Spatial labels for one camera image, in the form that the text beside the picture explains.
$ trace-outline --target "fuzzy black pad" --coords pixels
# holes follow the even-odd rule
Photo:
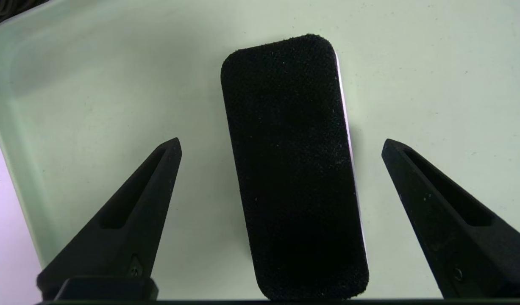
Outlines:
[[[238,50],[221,83],[261,291],[362,293],[369,272],[331,44],[306,35]]]

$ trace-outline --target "white tray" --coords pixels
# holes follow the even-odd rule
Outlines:
[[[520,231],[520,1],[56,0],[0,27],[0,144],[42,265],[179,137],[159,297],[262,299],[219,73],[234,50],[305,33],[341,62],[363,297],[440,297],[380,157],[388,137]]]

